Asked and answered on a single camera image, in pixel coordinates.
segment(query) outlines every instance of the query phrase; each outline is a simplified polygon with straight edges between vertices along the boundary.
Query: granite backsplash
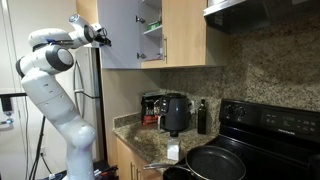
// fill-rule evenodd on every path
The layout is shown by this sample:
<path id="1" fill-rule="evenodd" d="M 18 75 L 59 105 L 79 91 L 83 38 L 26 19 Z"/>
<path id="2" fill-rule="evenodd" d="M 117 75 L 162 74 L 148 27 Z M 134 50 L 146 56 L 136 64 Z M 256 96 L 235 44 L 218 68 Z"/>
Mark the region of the granite backsplash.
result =
<path id="1" fill-rule="evenodd" d="M 161 70 L 161 90 L 206 99 L 212 131 L 222 98 L 320 111 L 320 15 L 231 35 L 228 52 L 225 67 Z"/>

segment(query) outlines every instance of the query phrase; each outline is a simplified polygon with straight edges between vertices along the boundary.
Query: frying pan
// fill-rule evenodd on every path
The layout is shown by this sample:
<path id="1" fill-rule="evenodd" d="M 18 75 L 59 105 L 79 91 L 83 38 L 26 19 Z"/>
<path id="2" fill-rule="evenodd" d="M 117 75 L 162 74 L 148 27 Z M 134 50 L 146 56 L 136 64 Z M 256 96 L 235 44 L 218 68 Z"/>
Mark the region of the frying pan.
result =
<path id="1" fill-rule="evenodd" d="M 184 165 L 153 163 L 143 169 L 180 168 L 201 180 L 240 180 L 246 174 L 238 156 L 217 146 L 197 146 L 187 153 L 185 160 Z"/>

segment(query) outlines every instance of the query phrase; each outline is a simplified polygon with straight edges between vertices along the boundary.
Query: stove knob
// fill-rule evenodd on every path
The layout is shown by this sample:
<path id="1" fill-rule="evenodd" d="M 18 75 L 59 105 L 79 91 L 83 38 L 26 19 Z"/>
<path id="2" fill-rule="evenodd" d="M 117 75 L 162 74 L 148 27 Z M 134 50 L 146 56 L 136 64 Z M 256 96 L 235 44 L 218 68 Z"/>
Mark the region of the stove knob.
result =
<path id="1" fill-rule="evenodd" d="M 226 113 L 226 114 L 232 114 L 233 113 L 233 108 L 231 107 L 231 105 L 228 105 L 228 106 L 224 107 L 224 113 Z"/>
<path id="2" fill-rule="evenodd" d="M 242 107 L 239 107 L 235 110 L 235 113 L 237 116 L 244 116 L 246 114 L 246 111 Z"/>

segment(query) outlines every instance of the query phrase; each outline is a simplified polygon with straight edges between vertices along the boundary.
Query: cabinet handle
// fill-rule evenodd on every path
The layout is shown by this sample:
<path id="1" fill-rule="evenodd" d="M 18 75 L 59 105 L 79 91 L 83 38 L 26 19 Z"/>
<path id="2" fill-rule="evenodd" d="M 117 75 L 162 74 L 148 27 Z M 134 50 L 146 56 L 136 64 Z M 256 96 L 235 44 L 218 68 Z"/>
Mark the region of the cabinet handle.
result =
<path id="1" fill-rule="evenodd" d="M 164 59 L 165 59 L 165 61 L 166 61 L 166 64 L 168 63 L 168 52 L 167 52 L 167 38 L 166 37 L 164 37 L 163 38 L 163 44 L 165 45 L 165 47 L 164 47 L 164 53 L 163 53 L 163 57 L 164 57 Z"/>
<path id="2" fill-rule="evenodd" d="M 133 178 L 133 171 L 132 171 L 132 168 L 133 169 L 135 169 L 135 166 L 134 166 L 134 164 L 132 164 L 132 162 L 130 163 L 130 176 L 131 176 L 131 180 L 135 180 L 134 178 Z"/>
<path id="3" fill-rule="evenodd" d="M 141 171 L 139 171 L 139 169 L 136 169 L 137 180 L 141 180 L 141 178 L 139 178 L 139 174 L 141 174 Z"/>

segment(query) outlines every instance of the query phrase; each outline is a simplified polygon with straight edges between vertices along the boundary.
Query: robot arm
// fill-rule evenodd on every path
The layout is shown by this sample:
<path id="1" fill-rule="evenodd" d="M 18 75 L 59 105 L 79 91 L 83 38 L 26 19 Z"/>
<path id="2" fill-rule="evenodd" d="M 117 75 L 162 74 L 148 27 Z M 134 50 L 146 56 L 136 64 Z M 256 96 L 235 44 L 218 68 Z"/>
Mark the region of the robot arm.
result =
<path id="1" fill-rule="evenodd" d="M 79 15 L 69 18 L 75 31 L 43 29 L 29 35 L 33 52 L 16 63 L 21 84 L 31 101 L 61 133 L 67 144 L 66 180 L 93 180 L 92 143 L 95 129 L 84 121 L 73 101 L 56 81 L 54 75 L 73 66 L 68 49 L 79 48 L 94 41 L 98 26 L 89 25 Z"/>

